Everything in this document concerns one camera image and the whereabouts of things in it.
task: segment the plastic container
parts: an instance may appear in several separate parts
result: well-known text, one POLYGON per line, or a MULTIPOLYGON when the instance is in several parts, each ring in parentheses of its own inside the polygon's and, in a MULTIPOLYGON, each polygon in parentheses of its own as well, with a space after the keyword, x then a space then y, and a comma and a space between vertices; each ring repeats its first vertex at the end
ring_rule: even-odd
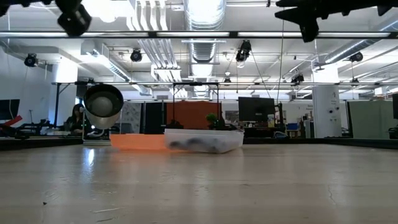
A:
POLYGON ((166 129, 165 145, 169 149, 225 153, 243 145, 241 131, 166 129))

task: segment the woman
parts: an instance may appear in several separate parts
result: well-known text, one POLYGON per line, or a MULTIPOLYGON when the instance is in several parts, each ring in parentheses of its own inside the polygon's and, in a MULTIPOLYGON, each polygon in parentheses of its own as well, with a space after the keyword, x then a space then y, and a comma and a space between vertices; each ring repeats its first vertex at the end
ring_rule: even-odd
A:
POLYGON ((72 109, 72 116, 67 120, 72 134, 82 134, 83 133, 83 109, 82 104, 76 104, 72 109))

